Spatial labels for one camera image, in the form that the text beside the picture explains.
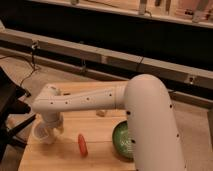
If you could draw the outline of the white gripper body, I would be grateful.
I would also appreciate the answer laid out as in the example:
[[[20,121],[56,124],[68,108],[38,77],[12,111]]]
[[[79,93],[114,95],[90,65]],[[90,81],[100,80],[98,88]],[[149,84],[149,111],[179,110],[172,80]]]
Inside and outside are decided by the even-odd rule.
[[[41,113],[42,123],[48,128],[57,128],[63,125],[63,116],[56,113]]]

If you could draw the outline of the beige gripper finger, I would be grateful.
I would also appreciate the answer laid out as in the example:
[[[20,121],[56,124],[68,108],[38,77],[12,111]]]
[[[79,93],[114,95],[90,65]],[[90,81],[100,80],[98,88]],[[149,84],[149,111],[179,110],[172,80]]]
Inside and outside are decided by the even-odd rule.
[[[62,134],[64,132],[64,125],[61,124],[57,126],[55,129],[58,131],[59,134]]]

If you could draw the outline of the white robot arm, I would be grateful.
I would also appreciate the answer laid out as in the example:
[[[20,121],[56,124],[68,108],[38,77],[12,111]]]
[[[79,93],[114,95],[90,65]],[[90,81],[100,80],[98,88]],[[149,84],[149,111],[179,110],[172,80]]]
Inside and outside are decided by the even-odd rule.
[[[49,128],[62,123],[65,111],[111,109],[126,112],[137,171],[187,171],[169,93],[153,75],[69,95],[47,84],[33,102]]]

